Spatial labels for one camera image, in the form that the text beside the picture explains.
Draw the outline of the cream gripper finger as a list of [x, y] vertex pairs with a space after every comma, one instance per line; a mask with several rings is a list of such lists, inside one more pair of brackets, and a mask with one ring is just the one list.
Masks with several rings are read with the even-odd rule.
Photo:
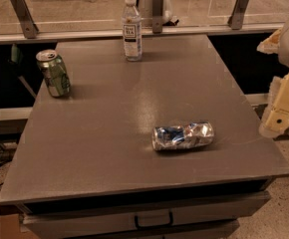
[[256, 50], [263, 54], [277, 54], [279, 48], [279, 40], [280, 40], [281, 30], [278, 29], [274, 33], [272, 33], [268, 38], [264, 41], [260, 42], [257, 46]]
[[283, 78], [273, 78], [259, 132], [262, 136], [274, 138], [283, 134], [287, 128], [289, 128], [289, 73]]

